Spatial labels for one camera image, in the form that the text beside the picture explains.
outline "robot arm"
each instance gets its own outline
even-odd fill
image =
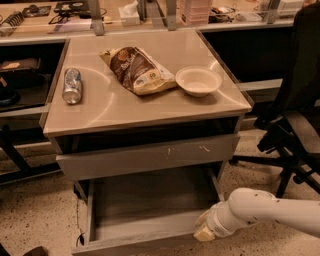
[[[223,238],[263,221],[276,221],[320,238],[320,201],[278,199],[266,191],[239,188],[198,218],[200,227],[194,237],[199,241]]]

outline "white bowl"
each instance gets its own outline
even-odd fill
[[[189,95],[203,97],[218,90],[222,80],[221,77],[211,69],[190,66],[177,72],[176,82]]]

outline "workbench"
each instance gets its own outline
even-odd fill
[[[176,87],[139,97],[100,59],[137,46],[176,74],[203,66],[222,78],[202,98]],[[77,68],[83,98],[61,97],[63,74]],[[214,186],[237,146],[251,105],[195,30],[70,38],[44,134],[88,205],[85,246],[74,255],[128,255],[194,241],[194,221],[219,200]]]

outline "open drawer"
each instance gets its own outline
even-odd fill
[[[73,255],[132,255],[196,242],[196,219],[217,195],[199,166],[91,181],[85,245]]]
[[[90,180],[227,161],[232,158],[238,141],[238,134],[173,140],[58,155],[57,162],[69,179]]]

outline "bag of bread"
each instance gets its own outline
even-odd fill
[[[137,95],[177,86],[175,76],[140,48],[125,47],[104,51],[99,55],[123,87]]]

